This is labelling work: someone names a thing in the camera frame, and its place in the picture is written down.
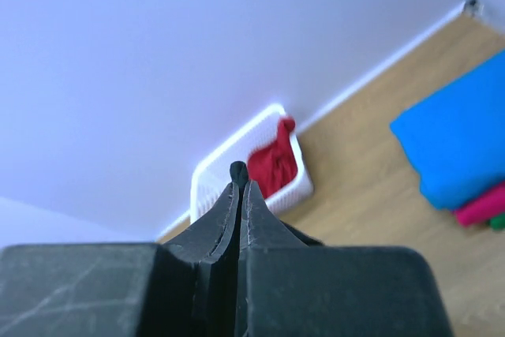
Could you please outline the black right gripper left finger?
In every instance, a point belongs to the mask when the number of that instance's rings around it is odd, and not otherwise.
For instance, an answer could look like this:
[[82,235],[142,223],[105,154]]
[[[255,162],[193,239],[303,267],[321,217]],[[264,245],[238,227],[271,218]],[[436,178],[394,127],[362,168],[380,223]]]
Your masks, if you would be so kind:
[[1,252],[4,336],[231,336],[240,193],[157,243],[15,245]]

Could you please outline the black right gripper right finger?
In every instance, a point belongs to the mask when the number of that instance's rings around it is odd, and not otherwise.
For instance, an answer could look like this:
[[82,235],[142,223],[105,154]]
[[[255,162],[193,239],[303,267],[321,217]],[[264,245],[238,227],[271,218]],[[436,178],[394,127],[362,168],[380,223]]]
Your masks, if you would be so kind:
[[241,213],[237,335],[452,335],[417,251],[310,244],[268,210],[255,182],[245,187]]

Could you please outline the black t shirt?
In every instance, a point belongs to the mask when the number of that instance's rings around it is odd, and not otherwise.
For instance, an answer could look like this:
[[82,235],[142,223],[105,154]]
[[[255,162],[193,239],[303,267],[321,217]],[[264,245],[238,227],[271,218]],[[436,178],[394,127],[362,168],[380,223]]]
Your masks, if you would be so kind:
[[[249,173],[248,169],[246,166],[246,163],[242,161],[235,161],[231,163],[230,165],[230,178],[233,183],[235,183],[238,186],[238,192],[239,192],[239,201],[238,201],[238,209],[241,210],[241,204],[243,201],[243,196],[244,196],[244,190],[245,186],[249,181]],[[308,246],[321,246],[323,243],[315,238],[312,238],[311,236],[308,236],[307,234],[303,233],[302,231],[298,230],[297,228],[291,226],[288,223],[285,223],[281,221],[281,223],[284,225],[284,227],[291,232],[294,236],[296,236],[300,241],[302,241],[304,244]]]

